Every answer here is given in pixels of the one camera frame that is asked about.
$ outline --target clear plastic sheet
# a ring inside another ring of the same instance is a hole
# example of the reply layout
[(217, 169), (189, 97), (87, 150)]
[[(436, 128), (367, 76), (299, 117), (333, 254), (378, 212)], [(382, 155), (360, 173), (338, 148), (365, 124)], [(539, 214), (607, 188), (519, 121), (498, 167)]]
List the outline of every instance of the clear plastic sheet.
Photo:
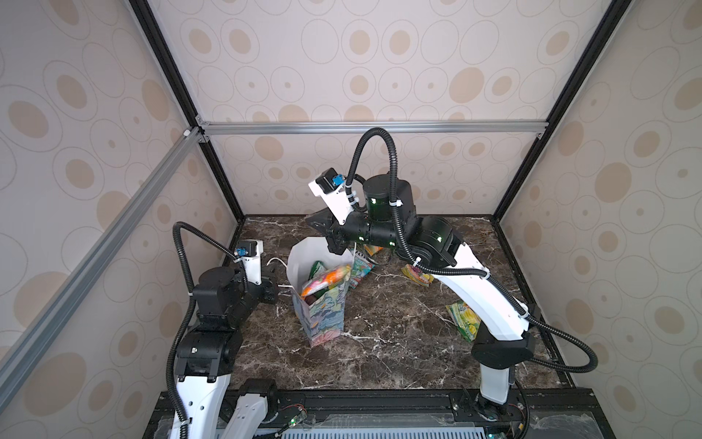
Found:
[(532, 412), (530, 438), (604, 439), (597, 421), (588, 413), (539, 414)]

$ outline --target green snack packet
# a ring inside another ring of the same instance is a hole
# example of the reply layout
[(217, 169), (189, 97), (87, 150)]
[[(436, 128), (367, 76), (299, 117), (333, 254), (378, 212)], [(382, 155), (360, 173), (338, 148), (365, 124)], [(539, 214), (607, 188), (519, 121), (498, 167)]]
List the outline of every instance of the green snack packet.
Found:
[(326, 267), (324, 267), (322, 261), (315, 261), (312, 264), (312, 268), (310, 269), (310, 276), (307, 278), (307, 280), (311, 280), (317, 273), (323, 270), (326, 270)]
[(453, 305), (446, 305), (446, 309), (451, 314), (453, 323), (456, 323), (458, 331), (464, 339), (475, 340), (475, 334), (480, 327), (480, 317), (478, 317), (465, 302), (456, 302)]

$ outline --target metal vent grille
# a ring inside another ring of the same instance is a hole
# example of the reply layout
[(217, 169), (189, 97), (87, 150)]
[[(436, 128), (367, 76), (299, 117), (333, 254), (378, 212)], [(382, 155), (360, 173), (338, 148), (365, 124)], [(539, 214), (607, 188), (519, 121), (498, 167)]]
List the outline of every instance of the metal vent grille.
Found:
[(282, 439), (486, 439), (480, 427), (318, 428), (287, 431)]

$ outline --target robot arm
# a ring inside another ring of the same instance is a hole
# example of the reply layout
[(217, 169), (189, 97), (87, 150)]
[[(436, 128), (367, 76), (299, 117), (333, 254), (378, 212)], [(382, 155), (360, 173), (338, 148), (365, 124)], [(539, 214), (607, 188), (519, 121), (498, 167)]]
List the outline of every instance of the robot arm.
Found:
[[(217, 267), (207, 270), (193, 290), (199, 325), (178, 345), (176, 390), (185, 406), (189, 439), (215, 437), (225, 391), (230, 383), (239, 347), (241, 325), (260, 303), (275, 303), (277, 282), (272, 273), (261, 273), (263, 242), (244, 240), (234, 250), (241, 257), (248, 280), (240, 270)], [(223, 438), (250, 439), (259, 424), (277, 411), (277, 389), (272, 380), (248, 380)], [(180, 422), (174, 417), (170, 439), (179, 439)]]
[[(340, 254), (349, 243), (393, 247), (397, 234), (391, 223), (389, 176), (374, 176), (363, 185), (367, 211), (354, 210), (355, 194), (345, 194), (344, 178), (333, 168), (310, 182), (312, 193), (322, 197), (328, 209), (307, 217), (307, 223), (326, 236), (329, 250)], [(435, 275), (451, 288), (482, 319), (472, 354), (481, 369), (480, 391), (484, 399), (502, 405), (507, 400), (510, 368), (534, 356), (534, 340), (527, 332), (529, 323), (488, 281), (489, 270), (473, 255), (463, 238), (443, 218), (416, 215), (411, 187), (397, 181), (399, 218), (414, 257), (436, 268), (474, 268), (486, 273), (475, 275)], [(528, 315), (527, 306), (518, 302)]]

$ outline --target black metal frame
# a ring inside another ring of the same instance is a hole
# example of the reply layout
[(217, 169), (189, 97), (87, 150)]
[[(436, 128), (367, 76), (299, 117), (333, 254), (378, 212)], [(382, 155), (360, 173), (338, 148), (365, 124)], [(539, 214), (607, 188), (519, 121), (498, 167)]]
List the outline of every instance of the black metal frame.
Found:
[[(164, 35), (161, 33), (161, 29), (156, 21), (156, 17), (154, 17), (151, 6), (149, 6), (147, 0), (129, 0), (129, 3), (131, 4), (134, 14), (136, 15), (136, 18), (144, 31), (146, 39), (151, 45), (151, 49), (153, 50), (156, 59), (161, 65), (161, 69), (163, 70), (164, 75), (171, 86), (171, 90), (173, 90), (175, 98), (178, 100), (180, 108), (183, 110), (187, 123), (190, 126), (197, 127), (200, 132), (203, 133), (203, 130), (197, 120), (197, 108), (195, 108), (195, 104), (192, 102), (190, 94), (187, 92), (185, 81), (183, 81), (183, 77), (180, 75), (178, 66), (171, 55), (171, 50), (168, 48)], [(227, 201), (229, 208), (232, 210), (237, 223), (243, 223), (244, 212), (241, 210), (241, 206), (237, 201), (237, 196), (234, 194), (234, 190), (232, 189), (229, 179), (225, 174), (222, 163), (217, 157), (217, 153), (212, 146), (212, 142), (210, 142), (206, 136), (204, 136), (204, 139), (205, 142), (200, 143), (200, 149), (205, 156), (205, 160), (207, 160), (207, 164), (210, 166), (212, 174), (214, 175), (215, 180), (217, 180), (217, 184), (222, 190), (222, 195), (224, 195), (224, 198)]]
[(515, 177), (510, 182), (507, 192), (505, 192), (500, 204), (497, 206), (497, 209), (495, 209), (493, 217), (498, 223), (502, 221), (502, 218), (507, 213), (507, 209), (509, 209), (512, 201), (514, 201), (519, 189), (522, 187), (525, 180), (529, 176), (529, 173), (538, 161), (539, 156), (541, 156), (543, 148), (546, 147), (546, 144), (551, 139), (551, 136), (556, 129), (558, 129), (561, 119), (563, 119), (563, 116), (566, 114), (570, 104), (573, 102), (573, 99), (580, 91), (585, 79), (587, 79), (588, 75), (590, 74), (592, 67), (597, 62), (602, 50), (609, 41), (609, 37), (612, 35), (612, 32), (614, 32), (619, 24), (619, 21), (624, 16), (624, 13), (629, 7), (631, 1), (632, 0), (612, 0), (612, 2), (609, 4), (609, 7), (607, 8), (607, 11), (605, 11), (602, 20), (597, 26), (597, 29), (595, 29), (595, 33), (592, 34), (590, 42), (588, 43), (587, 47), (585, 47), (583, 55), (578, 60), (575, 69), (571, 73), (570, 78), (568, 78), (568, 82), (566, 82), (566, 85), (563, 87), (563, 91), (561, 91), (560, 96), (558, 96), (556, 103), (553, 105), (551, 113), (549, 113), (548, 117), (546, 118), (546, 122), (548, 122), (546, 130), (543, 132), (541, 137), (537, 137), (534, 141), (534, 144), (526, 154), (522, 165), (519, 167), (519, 170), (517, 170)]
[[(442, 419), (452, 418), (455, 422), (472, 422), (475, 426), (485, 428), (486, 433), (505, 433), (513, 421), (520, 421), (522, 413), (516, 407), (524, 402), (516, 389), (510, 389), (507, 406), (509, 421), (489, 422), (478, 414), (475, 398), (478, 390), (301, 390), (280, 391), (279, 407), (291, 404), (303, 404), (307, 415), (316, 422), (324, 421), (329, 416), (343, 415), (397, 415), (426, 414)], [(524, 389), (524, 396), (532, 414), (544, 412), (569, 413), (577, 416), (590, 413), (605, 439), (614, 439), (614, 432), (597, 403), (595, 394), (589, 388), (572, 389)], [(237, 406), (238, 390), (225, 393), (220, 417), (231, 418)], [(281, 428), (287, 424), (297, 411), (283, 411), (267, 427)], [(168, 393), (163, 392), (151, 415), (144, 433), (145, 439), (153, 437), (159, 421), (173, 416), (173, 406)]]

